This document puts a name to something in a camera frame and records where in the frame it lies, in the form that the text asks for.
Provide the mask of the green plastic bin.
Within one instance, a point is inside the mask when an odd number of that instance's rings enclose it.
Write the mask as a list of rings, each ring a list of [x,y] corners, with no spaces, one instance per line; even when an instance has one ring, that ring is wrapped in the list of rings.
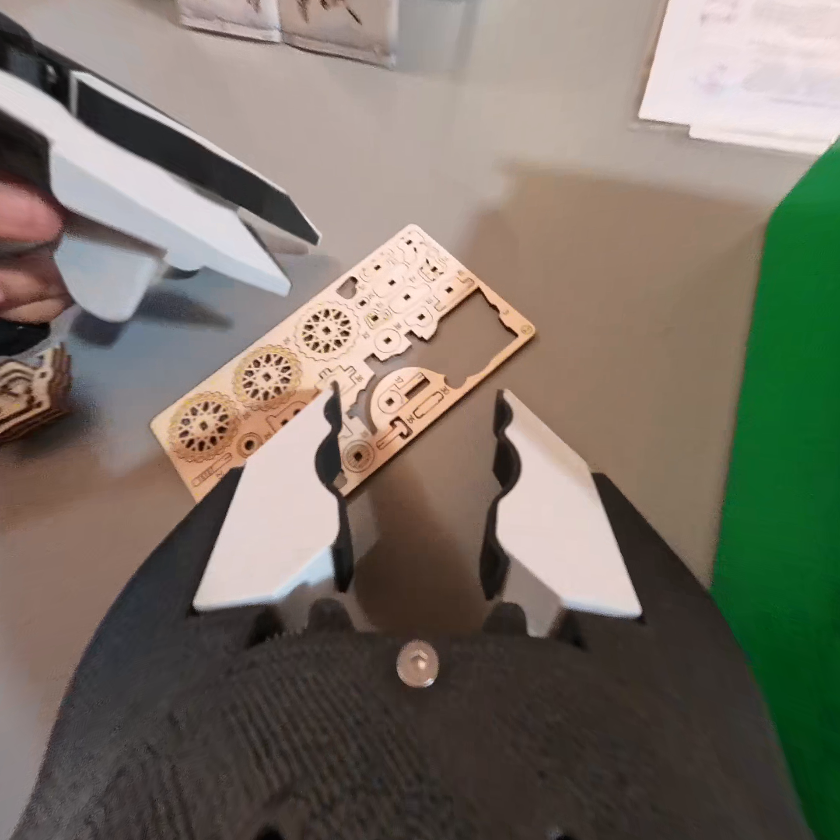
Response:
[[[766,227],[711,593],[813,835],[838,838],[838,143]]]

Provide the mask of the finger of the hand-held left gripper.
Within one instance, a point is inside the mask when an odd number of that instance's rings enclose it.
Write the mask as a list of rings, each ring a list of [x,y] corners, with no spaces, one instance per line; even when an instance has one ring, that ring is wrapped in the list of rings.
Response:
[[[2,69],[2,133],[68,215],[56,263],[74,298],[142,298],[207,269],[286,296],[265,234],[293,238],[293,201],[177,121],[86,71]]]
[[[320,232],[288,193],[165,113],[90,72],[69,72],[74,116],[102,138],[309,245]]]

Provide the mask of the grey desk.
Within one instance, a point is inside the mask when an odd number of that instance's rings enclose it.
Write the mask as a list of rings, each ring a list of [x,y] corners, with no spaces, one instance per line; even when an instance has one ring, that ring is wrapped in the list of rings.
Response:
[[[276,179],[322,231],[288,299],[176,282],[74,335],[73,414],[2,452],[2,699],[56,702],[190,506],[152,417],[406,224],[538,337],[353,500],[388,627],[463,627],[511,388],[708,583],[766,218],[810,162],[637,121],[661,2],[408,2],[397,70],[186,30],[167,2],[3,11]]]

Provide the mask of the white paper sheet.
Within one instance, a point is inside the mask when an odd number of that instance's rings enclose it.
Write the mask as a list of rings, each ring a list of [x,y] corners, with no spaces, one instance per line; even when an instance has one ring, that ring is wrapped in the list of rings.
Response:
[[[670,1],[637,116],[819,156],[839,134],[839,2]]]

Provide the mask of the layered wooden model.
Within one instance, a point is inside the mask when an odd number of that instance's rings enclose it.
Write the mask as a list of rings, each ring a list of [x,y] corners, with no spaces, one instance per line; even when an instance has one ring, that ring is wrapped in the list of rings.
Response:
[[[22,360],[2,358],[1,444],[65,417],[71,386],[71,357],[63,343]]]

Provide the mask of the person's left hand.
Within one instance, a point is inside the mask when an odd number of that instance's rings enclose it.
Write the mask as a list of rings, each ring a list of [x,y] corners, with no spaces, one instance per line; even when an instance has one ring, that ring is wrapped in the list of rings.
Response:
[[[10,174],[1,177],[1,317],[53,322],[72,299],[54,260],[65,216],[52,196]]]

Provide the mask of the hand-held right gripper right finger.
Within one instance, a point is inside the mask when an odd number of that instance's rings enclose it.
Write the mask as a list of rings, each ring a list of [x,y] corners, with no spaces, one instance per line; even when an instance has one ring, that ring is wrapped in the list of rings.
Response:
[[[568,613],[635,621],[643,607],[593,474],[511,391],[497,393],[479,582],[495,611],[521,615],[530,637],[555,635]]]

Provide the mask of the model instruction sheet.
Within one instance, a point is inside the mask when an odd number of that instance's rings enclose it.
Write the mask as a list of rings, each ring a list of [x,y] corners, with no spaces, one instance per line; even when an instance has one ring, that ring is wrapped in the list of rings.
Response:
[[[397,1],[177,1],[183,26],[393,68]]]

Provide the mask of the wooden gear parts sheet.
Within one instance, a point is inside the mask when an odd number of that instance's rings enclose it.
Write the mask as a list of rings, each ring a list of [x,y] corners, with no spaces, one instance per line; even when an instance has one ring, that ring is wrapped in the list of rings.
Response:
[[[464,303],[483,300],[507,337],[463,384],[406,363]],[[336,385],[344,496],[536,336],[533,323],[420,227],[408,225],[238,353],[150,425],[193,500]]]

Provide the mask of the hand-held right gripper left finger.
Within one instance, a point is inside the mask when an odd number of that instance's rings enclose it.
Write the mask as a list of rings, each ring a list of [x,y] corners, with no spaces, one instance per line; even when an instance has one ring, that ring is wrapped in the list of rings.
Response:
[[[269,606],[308,614],[351,596],[354,550],[342,470],[340,392],[329,384],[250,456],[193,597],[198,613]]]

